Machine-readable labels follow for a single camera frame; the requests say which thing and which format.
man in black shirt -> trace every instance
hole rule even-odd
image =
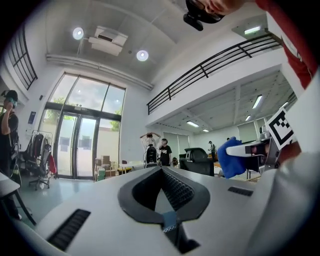
[[[171,164],[171,148],[167,145],[168,140],[166,138],[163,138],[161,141],[160,151],[160,161],[162,166],[170,166]]]
[[[0,172],[10,178],[11,176],[11,153],[17,137],[18,117],[15,108],[18,103],[18,94],[15,90],[10,90],[5,95],[3,109],[5,113],[0,115]],[[21,220],[15,201],[12,196],[4,201],[8,213],[15,219]]]

glass door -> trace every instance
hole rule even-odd
[[[62,122],[55,138],[55,153],[57,154],[57,174],[59,178],[74,179],[72,159],[74,155],[74,136],[79,117],[76,114],[64,113]]]
[[[76,138],[75,167],[77,179],[91,180],[93,178],[94,162],[96,158],[97,120],[91,117],[80,117],[79,132]]]
[[[58,177],[92,180],[97,155],[97,119],[66,112],[61,118],[54,151]]]

hand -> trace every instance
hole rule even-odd
[[[12,102],[9,102],[7,105],[6,105],[6,111],[10,112],[12,109],[14,108],[14,105]]]

black chair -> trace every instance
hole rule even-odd
[[[50,188],[50,177],[48,177],[48,161],[49,156],[51,155],[50,149],[50,145],[46,145],[44,147],[39,165],[37,165],[36,161],[27,161],[27,169],[38,177],[36,180],[29,182],[29,186],[31,186],[31,184],[35,184],[35,190],[38,190],[38,185],[41,183],[47,185],[48,189]]]
[[[214,162],[206,151],[199,147],[186,148],[186,154],[180,155],[180,168],[186,171],[214,176]]]

black t-shirt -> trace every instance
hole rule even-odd
[[[11,133],[3,135],[1,124],[4,115],[4,113],[0,115],[0,166],[6,166],[8,163],[11,148],[17,136],[17,128],[19,123],[17,115],[15,113],[11,113],[8,119],[8,125],[11,130]]]
[[[161,164],[163,166],[169,166],[169,162],[170,162],[169,154],[172,153],[171,148],[168,145],[162,146],[160,151],[161,151],[161,156],[160,156]]]

